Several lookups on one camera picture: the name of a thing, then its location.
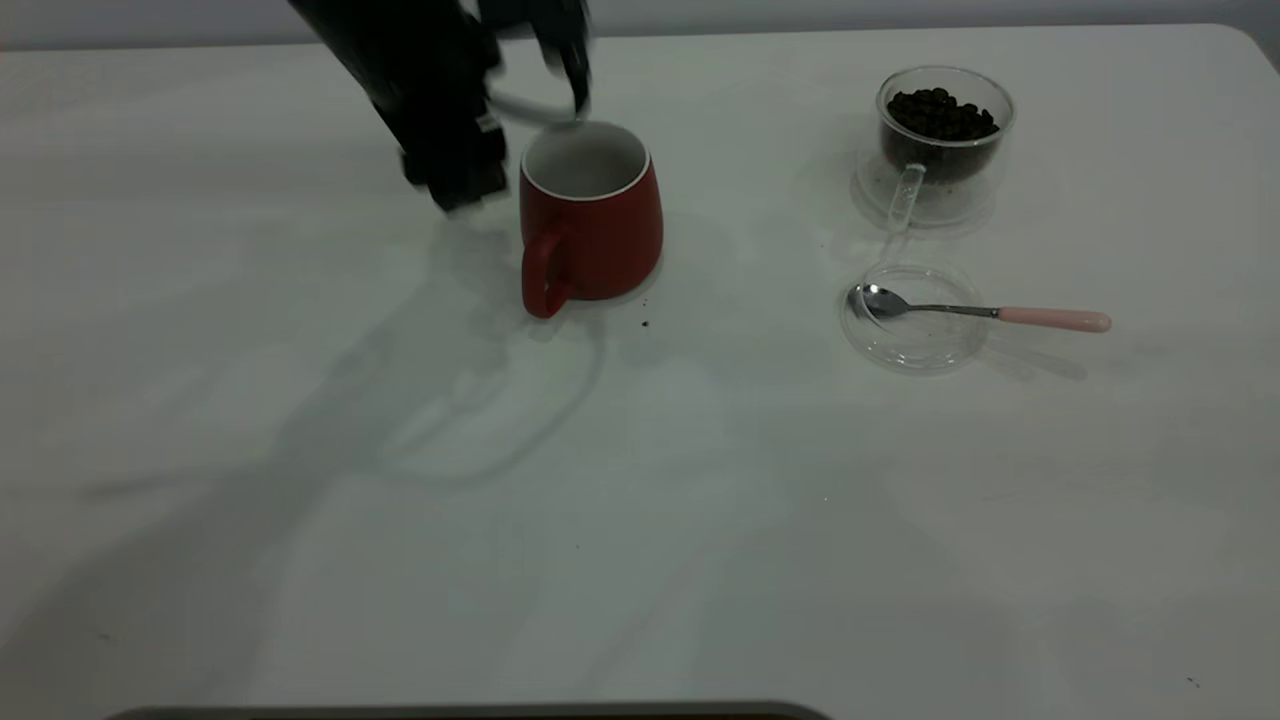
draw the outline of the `red mug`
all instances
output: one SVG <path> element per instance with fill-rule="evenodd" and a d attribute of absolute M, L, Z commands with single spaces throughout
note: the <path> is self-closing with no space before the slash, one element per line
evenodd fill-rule
<path fill-rule="evenodd" d="M 520 161 L 525 309 L 550 318 L 570 297 L 635 290 L 662 255 L 662 200 L 631 132 L 582 122 L 543 131 Z"/>

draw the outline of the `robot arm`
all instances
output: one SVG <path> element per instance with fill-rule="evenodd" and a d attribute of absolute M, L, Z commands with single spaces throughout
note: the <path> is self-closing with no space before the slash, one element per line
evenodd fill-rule
<path fill-rule="evenodd" d="M 365 88 L 401 145 L 404 177 L 449 211 L 507 187 L 507 142 L 489 113 L 485 76 L 497 35 L 531 26 L 588 104 L 584 0 L 289 0 Z"/>

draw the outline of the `table surface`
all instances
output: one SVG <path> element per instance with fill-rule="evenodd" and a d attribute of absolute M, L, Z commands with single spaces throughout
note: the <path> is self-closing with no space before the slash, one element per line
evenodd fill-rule
<path fill-rule="evenodd" d="M 883 242 L 855 128 L 924 63 L 1020 106 L 993 213 L 924 252 L 1110 334 L 993 327 L 929 378 L 846 342 Z M 447 220 L 320 46 L 0 58 L 0 716 L 1280 714 L 1280 77 L 1251 41 L 603 38 L 594 68 L 664 260 L 539 323 L 515 200 Z"/>

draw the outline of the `coffee bean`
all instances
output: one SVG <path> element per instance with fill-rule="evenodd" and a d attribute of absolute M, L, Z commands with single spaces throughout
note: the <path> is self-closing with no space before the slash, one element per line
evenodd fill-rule
<path fill-rule="evenodd" d="M 980 140 L 1000 129 L 988 110 L 979 110 L 973 102 L 960 105 L 942 87 L 897 92 L 887 110 L 899 126 L 911 133 L 945 142 Z M 881 143 L 897 168 L 923 164 L 928 184 L 959 182 L 977 174 L 998 146 L 998 142 L 991 142 L 975 147 L 940 147 L 904 136 L 888 126 L 882 127 Z"/>

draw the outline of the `spoon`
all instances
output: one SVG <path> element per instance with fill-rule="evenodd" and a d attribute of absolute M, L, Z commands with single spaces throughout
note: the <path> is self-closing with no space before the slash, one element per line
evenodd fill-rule
<path fill-rule="evenodd" d="M 1023 325 L 1043 325 L 1064 331 L 1084 333 L 1105 333 L 1111 329 L 1111 318 L 1102 313 L 1084 310 L 1050 310 L 1044 307 L 969 307 L 966 305 L 911 305 L 896 292 L 878 284 L 863 287 L 856 284 L 849 291 L 849 306 L 858 309 L 856 293 L 863 293 L 863 302 L 877 319 L 897 318 L 913 311 L 952 313 L 956 315 L 977 315 L 1005 323 Z"/>

